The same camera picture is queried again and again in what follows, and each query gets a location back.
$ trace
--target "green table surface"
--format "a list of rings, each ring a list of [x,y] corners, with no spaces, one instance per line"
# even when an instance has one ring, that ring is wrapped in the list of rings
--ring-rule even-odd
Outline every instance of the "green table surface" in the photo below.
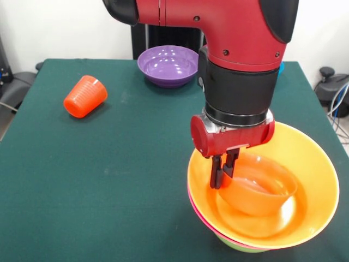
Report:
[[[109,97],[78,120],[63,99],[85,74]],[[332,222],[305,244],[241,253],[197,218],[186,171],[203,103],[194,80],[163,90],[135,61],[45,61],[0,144],[0,261],[349,261],[348,157],[299,64],[285,64],[272,110],[322,146],[341,187]]]

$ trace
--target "orange bowl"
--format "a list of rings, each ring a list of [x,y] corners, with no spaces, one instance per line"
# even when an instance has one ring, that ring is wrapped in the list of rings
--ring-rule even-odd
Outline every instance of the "orange bowl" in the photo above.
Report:
[[[299,245],[318,235],[333,218],[339,200],[336,171],[323,149],[286,124],[275,123],[265,145],[242,148],[279,163],[294,174],[298,189],[270,216],[253,217],[232,208],[209,186],[211,159],[195,150],[188,167],[188,187],[203,218],[218,232],[239,243],[264,249]]]
[[[276,213],[297,190],[297,181],[285,167],[248,153],[236,160],[234,176],[224,173],[219,195],[232,207],[252,216]]]

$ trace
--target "cable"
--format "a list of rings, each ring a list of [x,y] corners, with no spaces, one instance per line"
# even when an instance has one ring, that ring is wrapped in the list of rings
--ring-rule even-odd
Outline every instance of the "cable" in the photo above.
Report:
[[[342,98],[343,91],[344,91],[344,90],[342,90],[342,91],[339,93],[338,100],[340,100],[340,99]],[[334,112],[334,119],[333,119],[333,123],[332,123],[332,126],[333,126],[333,125],[334,125],[334,122],[335,122],[335,120],[336,120],[336,118],[338,118],[338,124],[337,124],[336,132],[337,132],[338,126],[339,126],[339,117],[337,117],[338,110],[339,110],[339,107],[338,107],[338,108],[336,109],[336,111]]]
[[[334,95],[332,102],[331,102],[331,106],[330,106],[330,112],[327,113],[327,115],[332,115],[332,113],[340,106],[340,104],[343,102],[345,95],[347,95],[349,89],[349,82],[346,82]],[[337,96],[340,94],[340,92],[342,92],[344,90],[344,93],[340,99],[340,101],[337,103],[337,105],[334,107],[334,102],[337,100]]]
[[[19,80],[19,81],[21,81],[21,82],[23,82],[23,83],[26,83],[27,85],[32,85],[31,83],[29,83],[29,82],[27,82],[27,81],[25,81],[25,80],[23,80],[23,79],[20,79],[20,78],[17,78],[17,77],[13,77],[14,79],[17,79],[17,80]]]
[[[337,133],[338,129],[339,129],[339,122],[340,122],[340,117],[337,117],[338,118],[338,123],[337,123],[337,127],[335,129],[335,132]]]
[[[343,135],[341,135],[341,134],[337,134],[338,136],[340,136],[340,137],[342,137],[342,138],[347,138],[347,139],[349,139],[349,134],[348,134],[347,131],[345,131],[340,125],[338,125],[338,129],[340,129],[340,130],[346,135],[346,136],[343,136]]]
[[[0,102],[0,105],[5,106],[6,108],[11,109],[12,111],[18,112],[17,109],[15,109],[14,107],[12,107],[12,106],[10,106],[8,104]]]

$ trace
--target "yellow bowl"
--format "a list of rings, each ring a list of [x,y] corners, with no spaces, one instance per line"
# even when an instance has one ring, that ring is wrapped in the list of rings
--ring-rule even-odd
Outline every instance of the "yellow bowl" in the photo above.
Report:
[[[252,217],[241,213],[210,188],[212,161],[195,150],[188,167],[188,187],[205,220],[223,235],[256,248],[292,247],[318,235],[333,218],[339,200],[336,171],[323,149],[299,130],[277,122],[269,143],[245,150],[289,169],[296,177],[297,192],[277,214]]]

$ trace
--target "orange cup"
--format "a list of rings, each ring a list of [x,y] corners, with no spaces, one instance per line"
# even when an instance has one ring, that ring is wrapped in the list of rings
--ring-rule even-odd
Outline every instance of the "orange cup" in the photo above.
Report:
[[[219,195],[231,207],[252,216],[276,213],[297,191],[294,175],[278,163],[243,152],[233,178],[224,173]]]
[[[72,116],[83,118],[108,97],[104,85],[90,75],[84,75],[64,100],[64,107]]]

